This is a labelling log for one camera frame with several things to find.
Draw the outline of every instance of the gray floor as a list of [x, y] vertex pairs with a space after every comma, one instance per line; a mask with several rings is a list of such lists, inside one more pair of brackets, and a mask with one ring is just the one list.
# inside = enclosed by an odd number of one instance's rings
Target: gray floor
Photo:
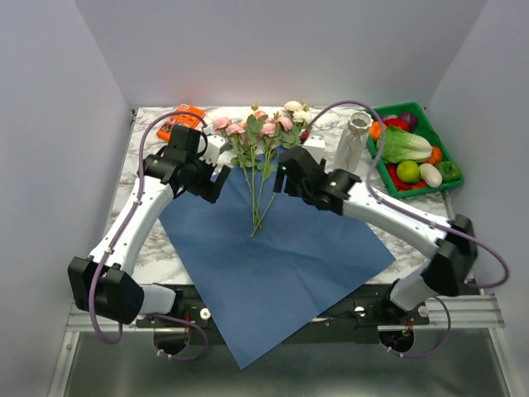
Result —
[[[427, 349], [440, 336], [422, 331], [412, 350]], [[66, 395], [495, 397], [506, 392], [494, 357], [486, 330], [457, 330], [427, 359], [400, 359], [381, 346], [281, 345], [240, 371], [226, 347], [178, 363], [155, 355], [148, 332], [126, 333], [112, 347], [84, 333]]]

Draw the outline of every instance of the green tray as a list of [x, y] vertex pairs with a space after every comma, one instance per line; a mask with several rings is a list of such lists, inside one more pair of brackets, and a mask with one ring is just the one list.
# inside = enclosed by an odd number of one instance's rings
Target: green tray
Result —
[[[452, 160], [452, 157], [446, 150], [445, 146], [442, 144], [441, 139], [431, 127], [431, 124], [428, 121], [424, 112], [422, 111], [422, 108], [419, 105], [417, 105], [415, 102], [401, 103], [399, 105], [392, 105], [392, 106], [384, 106], [382, 108], [376, 108], [375, 110], [381, 117], [387, 116], [389, 114], [396, 114], [398, 116], [402, 112], [410, 112], [410, 113], [415, 114], [419, 120], [419, 124], [412, 131], [412, 133], [422, 136], [428, 142], [430, 142], [431, 145], [438, 146], [441, 149], [441, 152], [443, 154], [443, 161]], [[374, 158], [376, 156], [377, 147], [376, 147], [376, 144], [371, 139], [371, 137], [369, 137], [367, 140], [367, 150], [371, 154], [371, 158]], [[415, 190], [408, 190], [405, 192], [399, 192], [397, 188], [395, 187], [395, 185], [393, 184], [393, 181], [391, 180], [391, 177], [389, 176], [389, 172], [386, 169], [386, 165], [383, 163], [383, 161], [380, 161], [377, 164], [377, 169], [379, 170], [379, 174], [380, 174], [380, 177], [382, 178], [382, 181], [386, 185], [388, 194], [397, 199], [403, 199], [405, 197], [418, 196], [421, 194], [428, 194], [428, 193], [433, 193], [433, 192], [439, 192], [441, 190], [451, 189], [451, 188], [454, 188], [455, 186], [459, 186], [463, 184], [463, 182], [465, 181], [463, 179], [463, 176], [461, 176], [461, 179], [456, 180], [454, 182], [448, 182], [448, 183], [441, 184], [437, 188], [427, 187], [424, 189], [415, 189]]]

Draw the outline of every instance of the white backdrop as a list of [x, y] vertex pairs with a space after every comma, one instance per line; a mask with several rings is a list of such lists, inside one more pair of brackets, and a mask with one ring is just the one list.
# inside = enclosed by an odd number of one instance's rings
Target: white backdrop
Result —
[[[428, 108], [465, 173], [465, 185], [452, 194], [455, 209], [473, 219], [476, 233], [512, 267], [508, 284], [496, 292], [527, 390], [528, 19], [526, 0], [489, 0]], [[502, 274], [484, 251], [475, 273], [484, 281]]]
[[72, 302], [66, 268], [101, 237], [131, 113], [70, 0], [0, 11], [0, 395], [46, 395]]
[[426, 103], [485, 0], [76, 0], [135, 106]]

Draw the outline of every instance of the pink rose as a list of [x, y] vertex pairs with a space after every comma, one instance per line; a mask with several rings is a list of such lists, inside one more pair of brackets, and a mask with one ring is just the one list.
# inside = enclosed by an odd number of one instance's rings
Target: pink rose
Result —
[[255, 112], [255, 118], [260, 119], [263, 116], [267, 116], [267, 114], [263, 112], [262, 110], [258, 110], [257, 112]]
[[213, 122], [213, 130], [220, 130], [222, 128], [229, 127], [231, 120], [228, 117], [220, 117]]
[[272, 136], [273, 134], [275, 134], [275, 124], [272, 122], [264, 124], [261, 128], [261, 135]]
[[278, 118], [278, 123], [281, 124], [283, 128], [287, 131], [292, 129], [292, 122], [288, 117], [281, 116], [280, 118]]
[[231, 124], [231, 125], [226, 129], [226, 134], [227, 134], [227, 135], [231, 135], [231, 134], [242, 134], [244, 131], [245, 131], [245, 129], [244, 129], [243, 127], [241, 127], [239, 124]]

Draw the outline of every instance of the orange package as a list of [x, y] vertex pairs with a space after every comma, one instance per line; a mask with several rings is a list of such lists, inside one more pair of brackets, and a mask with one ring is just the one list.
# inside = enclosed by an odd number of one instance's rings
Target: orange package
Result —
[[[200, 117], [204, 117], [204, 115], [206, 114], [202, 109], [187, 105], [186, 103], [182, 103], [180, 106], [177, 107], [176, 110], [185, 110], [186, 112], [192, 112]], [[156, 132], [156, 136], [166, 142], [169, 142], [169, 138], [171, 137], [171, 129], [175, 124], [179, 124], [181, 126], [186, 126], [189, 128], [195, 128], [199, 123], [200, 120], [188, 114], [179, 114], [178, 116], [172, 116], [169, 120], [164, 123], [164, 125], [158, 130], [158, 132]]]

